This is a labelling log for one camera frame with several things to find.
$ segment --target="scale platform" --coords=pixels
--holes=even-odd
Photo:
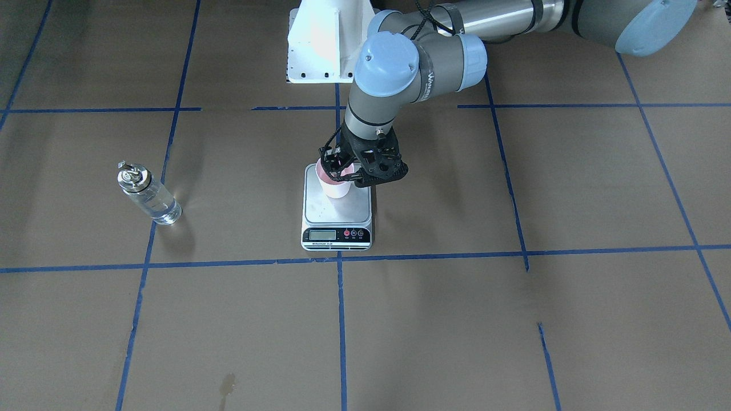
[[[371,188],[350,187],[342,198],[322,192],[315,165],[305,168],[302,247],[309,251],[367,250],[373,244]]]

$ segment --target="blue tape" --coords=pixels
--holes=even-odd
[[[731,103],[642,103],[642,107],[731,107]],[[633,108],[637,103],[460,104],[457,108]]]
[[[729,317],[729,312],[726,309],[726,304],[724,304],[724,300],[723,298],[721,298],[719,288],[716,286],[716,280],[713,279],[713,274],[711,274],[711,270],[708,268],[708,264],[705,261],[703,252],[700,250],[700,248],[696,251],[698,253],[698,258],[700,258],[700,263],[703,265],[703,270],[705,271],[705,276],[708,279],[708,283],[711,284],[713,295],[716,296],[716,302],[719,304],[719,308],[721,308],[721,313],[724,315],[724,320],[726,320],[726,326],[728,327],[729,331],[731,331],[731,317]]]
[[[129,332],[129,340],[127,341],[127,351],[124,358],[124,368],[122,369],[122,378],[119,383],[119,392],[117,393],[117,406],[115,411],[122,410],[124,402],[124,392],[127,387],[127,377],[129,376],[129,365],[132,362],[132,351],[135,348],[135,338],[137,337],[137,324],[140,322],[140,312],[142,311],[142,291],[147,284],[148,266],[152,255],[152,244],[155,241],[155,228],[157,224],[152,222],[150,226],[150,237],[147,241],[147,251],[145,252],[145,265],[140,276],[140,287],[137,289],[137,302],[135,303],[135,315],[132,316],[132,330]]]
[[[546,369],[548,370],[548,379],[550,380],[550,389],[553,392],[553,403],[556,406],[556,411],[561,411],[561,400],[558,397],[558,386],[556,386],[556,376],[553,374],[553,364],[550,360],[550,352],[548,352],[548,346],[546,345],[546,338],[543,333],[543,324],[538,323],[538,332],[541,334],[541,345],[543,346],[543,357],[546,360]]]
[[[173,139],[175,137],[175,128],[178,123],[178,114],[180,113],[181,101],[183,99],[183,89],[185,87],[185,79],[188,72],[188,63],[190,62],[190,55],[193,49],[193,39],[195,37],[195,28],[198,23],[198,13],[200,12],[200,0],[196,1],[195,13],[193,14],[193,24],[190,30],[190,38],[188,40],[188,50],[186,51],[185,62],[183,63],[183,73],[181,74],[181,83],[178,89],[178,99],[175,103],[175,114],[173,115],[173,124],[170,127],[170,136],[167,141],[167,150],[165,151],[165,160],[162,165],[162,173],[160,175],[160,182],[164,183],[165,171],[167,168],[167,161],[170,158],[170,147],[173,145]],[[147,283],[147,274],[149,271],[150,259],[152,257],[152,246],[155,241],[155,228],[157,224],[152,222],[150,226],[150,238],[147,243],[147,252],[145,253],[145,267],[142,270],[142,276],[140,277],[140,288],[137,291],[137,303],[135,304],[135,315],[132,318],[132,331],[129,333],[129,341],[127,342],[127,354],[124,359],[124,369],[122,371],[122,378],[119,383],[119,392],[117,394],[117,405],[115,411],[122,410],[122,404],[124,403],[124,394],[127,386],[127,377],[129,376],[129,365],[132,362],[132,351],[135,348],[135,337],[137,336],[137,324],[140,321],[140,311],[142,310],[143,290]]]
[[[348,378],[345,356],[345,299],[343,295],[343,255],[338,251],[338,323],[340,326],[340,409],[348,410]]]
[[[46,267],[7,267],[0,268],[0,274],[12,273],[53,273],[64,271],[106,271],[106,270],[138,270],[144,264],[101,264],[101,265],[54,265]]]
[[[698,247],[701,250],[706,249],[731,249],[731,244],[711,244],[707,246],[699,246]]]
[[[619,64],[622,66],[622,70],[624,71],[624,76],[627,79],[627,83],[629,84],[629,88],[632,90],[632,95],[635,96],[635,102],[637,103],[637,108],[640,109],[640,114],[642,114],[642,119],[645,122],[645,128],[647,128],[647,132],[650,135],[650,140],[652,140],[652,146],[655,148],[655,153],[657,153],[657,158],[660,161],[660,165],[662,166],[662,170],[665,173],[665,178],[667,178],[667,183],[670,185],[670,189],[673,191],[673,197],[675,197],[675,202],[678,204],[678,208],[680,209],[681,215],[683,216],[683,221],[685,221],[686,227],[688,228],[688,234],[690,235],[693,245],[698,253],[698,258],[700,259],[700,262],[703,266],[703,270],[705,271],[705,275],[708,278],[708,283],[711,285],[711,289],[713,290],[713,294],[716,296],[716,301],[718,302],[719,308],[721,309],[721,313],[724,316],[724,319],[726,320],[726,326],[728,327],[729,331],[731,331],[731,319],[729,318],[728,311],[726,310],[726,304],[724,304],[723,298],[721,298],[721,294],[719,293],[718,287],[716,286],[716,281],[713,279],[713,274],[711,273],[711,270],[708,268],[708,264],[705,261],[705,257],[703,256],[703,252],[701,250],[700,245],[698,244],[698,240],[695,236],[695,233],[693,232],[693,227],[690,224],[690,219],[688,218],[688,214],[686,214],[685,207],[683,207],[683,202],[681,201],[681,197],[678,194],[678,190],[675,188],[675,183],[673,183],[673,178],[670,176],[670,171],[667,168],[667,165],[665,164],[665,159],[662,156],[662,152],[660,151],[660,147],[657,143],[657,139],[655,138],[655,134],[652,131],[652,127],[650,126],[650,121],[647,119],[647,115],[645,114],[645,109],[643,108],[642,104],[640,103],[640,98],[637,95],[637,90],[635,90],[635,85],[632,83],[632,79],[629,76],[629,70],[627,69],[627,66],[624,63],[624,60],[622,59],[621,54],[617,53],[617,59],[619,59]]]
[[[688,215],[686,214],[685,207],[683,207],[683,202],[681,201],[681,197],[678,194],[678,190],[675,188],[675,183],[673,183],[673,178],[670,177],[670,171],[667,169],[667,165],[665,164],[665,159],[662,156],[662,152],[660,151],[660,147],[657,144],[657,139],[655,138],[655,133],[652,131],[652,127],[650,127],[650,121],[647,119],[647,115],[645,114],[645,110],[643,109],[643,106],[640,104],[640,98],[637,96],[637,90],[635,90],[635,85],[632,83],[632,79],[629,77],[629,71],[627,70],[627,66],[624,64],[624,60],[622,59],[621,54],[617,53],[617,58],[619,59],[619,64],[622,66],[622,70],[624,71],[624,77],[627,79],[627,83],[629,84],[629,88],[632,90],[632,95],[635,97],[635,103],[637,108],[640,109],[640,114],[642,115],[642,120],[645,122],[645,128],[647,129],[647,133],[650,135],[650,140],[652,141],[652,146],[655,148],[655,153],[657,154],[657,158],[660,161],[660,165],[662,166],[662,171],[665,173],[665,178],[667,179],[667,183],[670,185],[670,189],[673,191],[673,197],[675,197],[675,202],[678,204],[678,208],[681,211],[681,215],[683,216],[683,221],[685,221],[686,228],[688,229],[688,234],[690,234],[691,240],[693,241],[693,245],[698,246],[698,240],[695,237],[695,233],[693,232],[693,227],[690,225],[690,220],[688,219]]]
[[[731,249],[731,244],[707,244],[702,246],[654,246],[654,247],[620,247],[598,249],[553,249],[528,250],[528,256],[542,255],[581,255],[581,254],[629,254],[640,252],[679,252],[701,250]],[[388,260],[448,260],[461,258],[500,258],[522,257],[523,253],[514,252],[471,252],[446,254],[393,254],[393,255],[356,255],[342,257],[344,262],[360,261],[388,261]],[[233,267],[238,265],[275,265],[275,264],[309,264],[334,263],[336,257],[313,258],[280,258],[269,260],[221,260],[221,261],[193,261],[178,263],[149,263],[150,269],[158,268],[196,268],[196,267]],[[0,268],[0,274],[35,273],[35,272],[63,272],[63,271],[103,271],[103,270],[134,270],[144,268],[144,264],[107,264],[107,265],[56,265],[46,267],[7,267]]]
[[[185,79],[188,75],[188,64],[190,63],[190,55],[193,51],[193,39],[195,38],[195,29],[198,26],[198,13],[200,12],[200,0],[195,3],[195,13],[193,14],[193,25],[190,28],[190,37],[188,38],[188,50],[185,53],[185,62],[183,63],[183,73],[181,74],[181,84],[178,87],[178,99],[175,101],[175,113],[173,114],[173,124],[170,126],[170,135],[167,138],[167,148],[165,149],[165,159],[162,162],[162,172],[160,173],[160,184],[165,184],[167,175],[167,162],[170,160],[170,148],[175,141],[175,129],[178,127],[178,117],[180,116],[181,102],[183,101],[183,90],[185,89]]]
[[[528,255],[578,255],[578,254],[625,254],[633,252],[668,252],[693,251],[695,246],[657,246],[657,247],[621,247],[605,249],[563,249],[563,250],[535,250]]]
[[[498,123],[498,113],[495,109],[495,100],[493,99],[493,91],[490,87],[490,78],[485,73],[485,88],[488,92],[488,99],[490,100],[490,112],[493,115],[493,124],[495,125],[495,135],[498,138],[498,147],[500,148],[500,159],[503,162],[503,168],[505,169],[505,181],[507,183],[507,191],[510,194],[510,200],[512,201],[512,211],[515,215],[515,227],[518,229],[518,240],[520,241],[520,250],[523,252],[523,262],[526,265],[526,271],[531,269],[530,262],[528,261],[528,253],[526,252],[526,240],[523,237],[523,228],[520,225],[520,215],[518,214],[518,204],[515,202],[515,193],[512,190],[512,182],[510,180],[510,170],[507,167],[507,158],[505,157],[505,148],[502,143],[502,135],[500,133],[500,124]]]
[[[12,114],[27,113],[147,113],[159,111],[201,111],[201,107],[139,107],[139,108],[36,108],[10,110]]]
[[[493,258],[493,257],[520,257],[523,253],[514,252],[468,252],[449,254],[397,254],[397,255],[358,255],[343,257],[343,261],[386,261],[386,260],[446,260],[452,258]]]
[[[227,261],[194,261],[188,263],[150,263],[150,268],[196,268],[196,267],[234,267],[237,265],[275,265],[275,264],[309,264],[334,263],[334,257],[320,258],[284,258],[272,260],[227,260]]]
[[[251,111],[287,111],[287,110],[345,110],[345,106],[336,105],[258,105],[251,109]]]
[[[15,98],[18,95],[18,89],[20,88],[20,84],[23,82],[23,76],[26,75],[26,70],[28,69],[28,65],[31,63],[31,59],[33,58],[33,53],[36,50],[36,46],[38,46],[38,42],[41,38],[41,33],[43,33],[43,28],[45,27],[46,21],[48,21],[48,14],[50,13],[51,4],[53,4],[53,0],[48,0],[45,11],[43,12],[43,18],[41,19],[41,23],[38,25],[38,31],[36,31],[36,37],[33,38],[33,44],[31,45],[31,50],[28,51],[26,60],[23,62],[23,66],[20,68],[20,73],[18,74],[18,79],[15,81],[15,86],[12,88],[12,93],[10,94],[10,98],[7,100],[7,105],[5,106],[5,111],[3,112],[2,117],[0,118],[0,130],[2,130],[2,127],[5,125],[7,116],[10,112],[10,109],[12,108],[12,103],[15,101]]]

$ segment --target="robotic arm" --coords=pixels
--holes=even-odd
[[[355,65],[341,139],[320,148],[333,180],[358,187],[403,178],[393,121],[401,106],[479,83],[487,69],[483,42],[503,42],[530,31],[572,31],[647,56],[685,26],[696,0],[464,0],[403,14],[383,10],[368,26]],[[358,161],[361,168],[342,171]]]

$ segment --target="floor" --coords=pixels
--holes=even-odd
[[[0,2],[0,410],[731,409],[709,3],[644,59],[490,46],[485,82],[403,108],[411,171],[340,254],[298,240],[349,89],[285,83],[298,1]]]

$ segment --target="black cable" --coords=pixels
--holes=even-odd
[[[449,27],[445,26],[444,24],[441,24],[440,22],[438,22],[434,18],[434,16],[431,15],[431,9],[434,6],[434,1],[433,0],[431,0],[429,2],[429,10],[428,11],[427,10],[424,10],[424,8],[421,6],[420,0],[414,0],[414,4],[416,4],[416,8],[419,10],[419,12],[421,13],[421,15],[424,16],[424,18],[426,20],[429,20],[433,25],[439,27],[440,29],[446,31],[447,33],[449,33],[449,34],[451,34],[453,36],[456,34],[454,30],[450,29]]]
[[[418,24],[412,24],[410,26],[406,26],[405,29],[401,30],[401,34],[406,34],[407,31],[413,29],[414,27],[418,27],[418,26],[419,26]]]
[[[421,3],[419,3],[419,1],[418,1],[418,0],[414,0],[414,3],[416,3],[416,5],[417,5],[417,8],[418,8],[419,10],[423,10],[423,9],[421,8]],[[431,14],[431,8],[432,8],[432,7],[434,7],[434,0],[431,0],[431,1],[429,2],[429,9],[428,9],[427,13]],[[417,37],[417,36],[419,35],[419,33],[421,33],[421,30],[422,30],[422,29],[424,28],[424,25],[426,25],[426,21],[427,21],[427,18],[426,18],[426,16],[425,16],[425,17],[424,17],[424,18],[423,18],[423,19],[421,20],[421,23],[419,24],[419,27],[418,27],[418,29],[416,29],[416,31],[414,31],[414,33],[412,34],[412,36],[411,36],[411,39],[410,39],[410,40],[412,40],[412,41],[413,41],[413,40],[415,40],[415,39],[416,39],[416,37]]]

